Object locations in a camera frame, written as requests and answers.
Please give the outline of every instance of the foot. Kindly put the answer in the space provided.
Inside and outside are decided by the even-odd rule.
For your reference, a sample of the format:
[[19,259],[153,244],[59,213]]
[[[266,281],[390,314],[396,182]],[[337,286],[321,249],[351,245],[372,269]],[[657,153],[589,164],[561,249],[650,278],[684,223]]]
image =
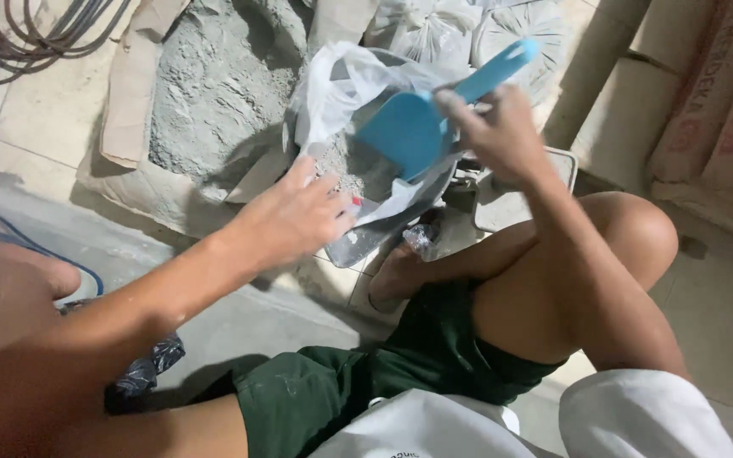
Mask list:
[[35,275],[36,281],[46,282],[54,300],[75,293],[81,286],[81,273],[76,266],[36,253],[18,245],[0,242],[0,279],[10,269],[22,269]]
[[408,299],[417,293],[422,284],[415,279],[415,273],[421,263],[420,256],[406,242],[393,249],[370,282],[369,295],[373,304]]

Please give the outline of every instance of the gray bucket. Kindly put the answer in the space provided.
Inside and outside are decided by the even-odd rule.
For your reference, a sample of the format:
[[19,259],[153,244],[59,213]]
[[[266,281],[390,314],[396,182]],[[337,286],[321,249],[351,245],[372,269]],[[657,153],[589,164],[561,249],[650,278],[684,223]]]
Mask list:
[[[369,48],[369,50],[389,67],[412,62],[407,58],[395,56],[386,50],[376,48]],[[333,79],[336,78],[336,72],[346,72],[346,70],[343,67],[338,67],[338,65],[333,66]],[[340,78],[344,77],[345,73],[341,73]],[[394,91],[387,89],[379,96],[379,99],[388,99],[392,94],[394,94]],[[284,113],[284,122],[282,123],[282,147],[284,153],[291,159],[295,159],[299,155],[299,147],[295,141],[299,109],[300,101],[294,96],[290,100],[287,111]],[[358,263],[358,261],[361,261],[361,259],[375,251],[394,234],[398,234],[411,220],[417,218],[426,210],[431,209],[433,204],[440,199],[445,189],[449,186],[456,167],[457,162],[454,161],[431,185],[423,190],[422,196],[417,202],[402,213],[391,218],[385,218],[355,227],[339,240],[327,245],[324,249],[327,252],[327,257],[329,257],[333,265],[341,268],[350,267]]]

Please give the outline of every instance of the sandal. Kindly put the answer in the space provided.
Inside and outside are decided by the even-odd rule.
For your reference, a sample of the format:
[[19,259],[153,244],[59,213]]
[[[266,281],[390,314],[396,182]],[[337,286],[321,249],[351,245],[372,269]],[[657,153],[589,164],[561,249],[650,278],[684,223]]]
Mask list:
[[0,242],[7,243],[7,244],[13,244],[16,246],[20,246],[22,248],[30,249],[36,253],[43,254],[47,257],[54,257],[55,259],[58,259],[60,261],[64,261],[65,263],[74,265],[78,269],[78,271],[81,273],[81,286],[79,286],[78,289],[76,289],[75,293],[63,299],[59,299],[55,301],[56,305],[64,304],[70,301],[77,301],[80,299],[90,298],[90,297],[97,297],[97,296],[104,294],[104,283],[101,280],[101,278],[97,274],[95,274],[92,270],[70,259],[67,259],[66,257],[63,257],[59,254],[55,254],[51,252],[49,249],[45,249],[44,247],[38,245],[36,242],[32,241],[29,237],[27,237],[25,234],[23,234],[18,229],[16,229],[12,224],[8,223],[5,220],[5,218],[2,218],[1,216],[0,216]]

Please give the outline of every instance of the coiled hose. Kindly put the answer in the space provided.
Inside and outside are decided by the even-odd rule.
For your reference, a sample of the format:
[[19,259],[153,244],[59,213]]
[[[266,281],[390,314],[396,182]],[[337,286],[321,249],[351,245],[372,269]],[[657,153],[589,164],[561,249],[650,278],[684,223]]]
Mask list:
[[53,29],[42,35],[30,16],[30,2],[24,0],[24,25],[16,24],[11,11],[11,0],[4,1],[5,19],[9,29],[21,42],[14,42],[0,28],[0,68],[13,74],[0,80],[1,84],[14,81],[22,75],[40,72],[58,59],[78,59],[88,56],[109,38],[120,17],[129,7],[130,0],[122,0],[106,29],[94,40],[79,45],[81,37],[92,28],[113,0],[73,0]]

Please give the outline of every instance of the tile floor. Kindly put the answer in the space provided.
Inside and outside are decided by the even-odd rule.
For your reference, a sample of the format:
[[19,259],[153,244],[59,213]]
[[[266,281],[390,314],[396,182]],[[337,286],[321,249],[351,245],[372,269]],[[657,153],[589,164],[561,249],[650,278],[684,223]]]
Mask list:
[[[577,37],[572,46],[574,53],[583,64],[606,70],[599,72],[602,77],[596,76],[601,81],[590,78],[589,71],[568,71],[562,78],[562,90],[572,89],[574,106],[589,108],[608,75],[607,62],[614,64],[629,43],[649,0],[563,2]],[[65,4],[65,0],[53,0],[42,7],[42,14],[57,17],[59,5]],[[122,29],[118,27],[113,37],[119,36]],[[76,187],[76,167],[98,131],[109,64],[116,46],[107,41],[92,56],[61,60],[45,72],[0,87],[3,182],[47,199],[69,202]],[[562,109],[565,111],[560,117],[564,123],[551,119],[558,137],[567,136],[565,130],[572,130],[574,123],[580,125],[584,120],[584,116],[573,118],[578,110]],[[550,113],[543,113],[543,120],[548,117]],[[169,245],[184,247],[190,243],[150,220],[113,208],[99,196],[77,201],[91,202],[99,213],[114,215],[118,223],[143,230]],[[366,302],[366,289],[381,261],[379,254],[372,254],[350,269],[338,269],[320,253],[280,271],[268,272],[263,278],[369,314],[372,309]],[[697,261],[679,255],[652,289],[651,296],[669,318],[696,383],[733,437],[733,261],[711,255]],[[381,318],[392,321],[397,314]],[[584,354],[578,353],[550,377],[550,382],[565,387],[593,371]]]

